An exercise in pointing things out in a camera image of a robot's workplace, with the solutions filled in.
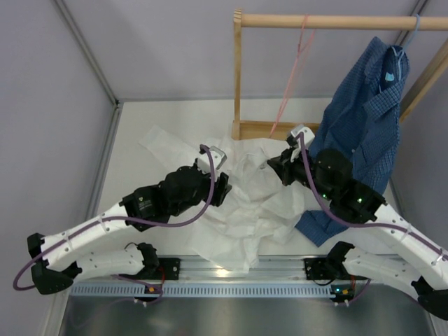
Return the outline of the white shirt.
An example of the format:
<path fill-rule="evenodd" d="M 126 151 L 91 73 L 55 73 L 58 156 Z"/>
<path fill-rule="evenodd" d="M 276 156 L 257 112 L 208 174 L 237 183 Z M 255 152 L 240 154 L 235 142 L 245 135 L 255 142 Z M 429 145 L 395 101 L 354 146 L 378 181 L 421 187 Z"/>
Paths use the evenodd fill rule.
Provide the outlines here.
<path fill-rule="evenodd" d="M 304 188 L 283 186 L 267 165 L 268 159 L 286 149 L 283 141 L 186 138 L 154 126 L 139 143 L 170 172 L 191 165 L 200 144 L 216 146 L 227 155 L 221 171 L 230 177 L 232 190 L 221 206 L 210 206 L 185 227 L 146 233 L 163 254 L 194 253 L 224 269 L 247 273 L 258 264 L 260 243 L 270 240 L 284 245 L 305 211 Z"/>

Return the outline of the pink wire hanger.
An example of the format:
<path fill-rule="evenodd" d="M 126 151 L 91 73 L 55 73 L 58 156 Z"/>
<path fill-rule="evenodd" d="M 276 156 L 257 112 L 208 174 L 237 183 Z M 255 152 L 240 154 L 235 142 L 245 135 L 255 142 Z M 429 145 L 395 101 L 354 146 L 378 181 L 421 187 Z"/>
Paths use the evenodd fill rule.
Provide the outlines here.
<path fill-rule="evenodd" d="M 303 72 L 303 69 L 305 67 L 305 63 L 307 61 L 309 50 L 312 46 L 312 43 L 314 42 L 314 36 L 316 33 L 316 30 L 313 29 L 310 35 L 308 36 L 307 40 L 305 40 L 305 29 L 307 28 L 307 23 L 309 21 L 309 14 L 304 15 L 304 19 L 302 21 L 302 26 L 300 28 L 300 37 L 297 44 L 297 53 L 295 56 L 295 61 L 293 63 L 290 76 L 288 78 L 288 82 L 286 84 L 286 88 L 283 92 L 283 98 L 279 106 L 279 110 L 277 112 L 276 118 L 274 119 L 274 122 L 272 124 L 272 128 L 269 131 L 268 138 L 271 139 L 274 135 L 274 132 L 277 129 L 277 126 L 279 125 L 281 121 L 281 117 L 284 114 L 284 111 L 286 110 L 286 107 L 288 105 L 289 99 L 292 97 L 295 85 L 297 83 L 298 78 L 300 77 L 300 74 Z"/>

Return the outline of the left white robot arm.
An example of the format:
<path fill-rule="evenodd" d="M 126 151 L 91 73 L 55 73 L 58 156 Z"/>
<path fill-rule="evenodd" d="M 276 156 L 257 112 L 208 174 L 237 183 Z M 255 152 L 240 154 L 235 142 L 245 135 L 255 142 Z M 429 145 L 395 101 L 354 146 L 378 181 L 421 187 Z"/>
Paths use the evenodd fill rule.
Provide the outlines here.
<path fill-rule="evenodd" d="M 231 189 L 224 172 L 212 176 L 196 165 L 183 166 L 156 185 L 137 188 L 108 211 L 70 230 L 48 236 L 32 234 L 27 246 L 34 262 L 34 286 L 40 294 L 49 295 L 95 277 L 117 274 L 128 279 L 151 279 L 160 268 L 151 244 L 128 243 L 107 253 L 100 253 L 100 248 L 126 234 L 167 225 L 172 216 L 200 202 L 206 207 L 219 207 Z"/>

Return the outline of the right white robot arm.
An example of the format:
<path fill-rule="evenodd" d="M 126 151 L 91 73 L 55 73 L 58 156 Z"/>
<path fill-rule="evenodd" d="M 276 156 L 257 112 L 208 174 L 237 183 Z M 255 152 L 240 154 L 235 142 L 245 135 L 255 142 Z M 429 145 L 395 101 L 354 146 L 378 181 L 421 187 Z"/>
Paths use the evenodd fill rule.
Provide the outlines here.
<path fill-rule="evenodd" d="M 339 241 L 325 258 L 334 279 L 363 277 L 390 286 L 416 300 L 428 313 L 447 319 L 447 252 L 425 238 L 384 197 L 352 176 L 352 164 L 335 149 L 316 158 L 289 148 L 267 161 L 285 186 L 309 188 L 324 211 L 350 228 L 372 234 L 402 258 L 401 262 Z"/>

